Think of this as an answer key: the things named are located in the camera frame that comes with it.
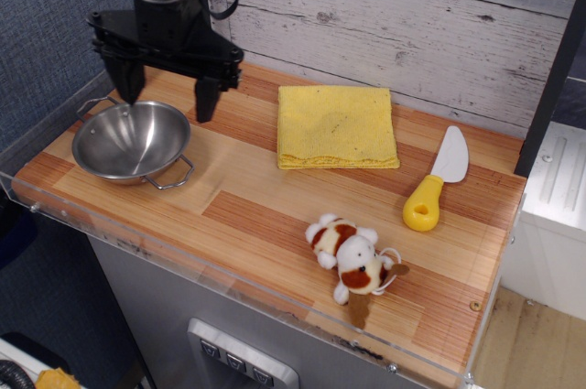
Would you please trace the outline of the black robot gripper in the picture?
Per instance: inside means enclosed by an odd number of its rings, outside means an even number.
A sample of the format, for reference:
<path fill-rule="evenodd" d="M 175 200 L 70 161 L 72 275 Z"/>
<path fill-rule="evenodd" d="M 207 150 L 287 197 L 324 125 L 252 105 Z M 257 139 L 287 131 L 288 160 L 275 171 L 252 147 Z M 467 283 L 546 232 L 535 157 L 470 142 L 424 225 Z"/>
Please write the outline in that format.
<path fill-rule="evenodd" d="M 244 52 L 212 29 L 200 0 L 171 5 L 135 0 L 132 10 L 92 11 L 87 21 L 94 29 L 94 49 L 128 104 L 144 89 L 145 66 L 198 79 L 198 123 L 212 119 L 222 90 L 239 84 Z"/>

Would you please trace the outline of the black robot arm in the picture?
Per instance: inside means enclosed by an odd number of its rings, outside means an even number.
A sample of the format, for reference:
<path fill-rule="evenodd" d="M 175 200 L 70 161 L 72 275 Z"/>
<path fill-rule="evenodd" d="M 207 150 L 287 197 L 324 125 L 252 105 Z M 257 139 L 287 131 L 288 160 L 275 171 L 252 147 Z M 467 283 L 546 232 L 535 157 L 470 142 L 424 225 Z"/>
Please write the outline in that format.
<path fill-rule="evenodd" d="M 197 120 L 212 119 L 222 92 L 237 88 L 243 51 L 212 29 L 236 9 L 221 12 L 208 0 L 133 0 L 131 10 L 94 11 L 93 48 L 121 98 L 134 104 L 146 85 L 145 68 L 152 67 L 195 79 Z"/>

